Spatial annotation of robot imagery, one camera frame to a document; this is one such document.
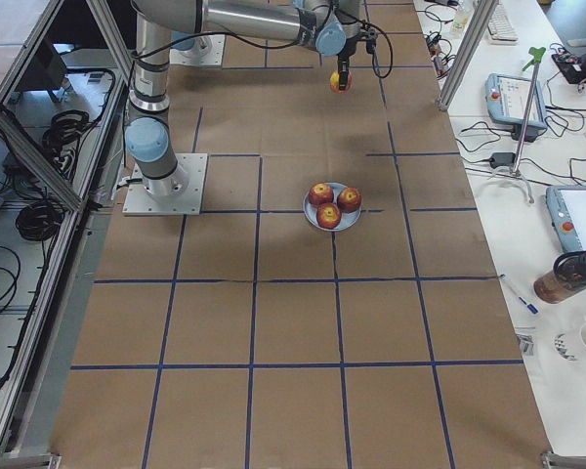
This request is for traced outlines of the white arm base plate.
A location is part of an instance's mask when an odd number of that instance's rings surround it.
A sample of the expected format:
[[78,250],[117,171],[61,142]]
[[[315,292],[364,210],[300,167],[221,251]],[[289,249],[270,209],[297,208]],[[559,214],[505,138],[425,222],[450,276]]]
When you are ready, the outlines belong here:
[[135,164],[123,203],[127,216],[173,216],[200,214],[208,163],[207,153],[177,153],[177,168],[164,179],[143,175]]
[[186,39],[170,50],[170,64],[191,67],[220,67],[226,38],[222,34]]

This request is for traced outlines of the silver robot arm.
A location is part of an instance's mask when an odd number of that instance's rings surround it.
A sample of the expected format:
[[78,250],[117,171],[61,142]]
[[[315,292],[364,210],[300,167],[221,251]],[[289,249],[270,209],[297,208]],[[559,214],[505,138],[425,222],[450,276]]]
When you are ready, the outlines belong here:
[[129,99],[134,112],[125,132],[130,155],[147,195],[162,200],[183,193],[188,169],[175,155],[167,124],[170,64],[219,62],[223,35],[281,47],[300,46],[337,60],[330,78],[335,92],[351,86],[350,57],[361,37],[357,1],[293,1],[287,6],[258,1],[137,1],[136,56]]

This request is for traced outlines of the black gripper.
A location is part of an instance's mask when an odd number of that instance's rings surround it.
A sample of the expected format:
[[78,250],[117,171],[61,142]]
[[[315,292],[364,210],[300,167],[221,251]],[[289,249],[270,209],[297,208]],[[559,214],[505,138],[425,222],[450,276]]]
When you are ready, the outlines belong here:
[[341,49],[336,55],[337,58],[337,89],[340,92],[345,92],[349,89],[349,60],[352,55],[356,53],[356,29],[345,28],[343,31],[338,31],[338,44]]

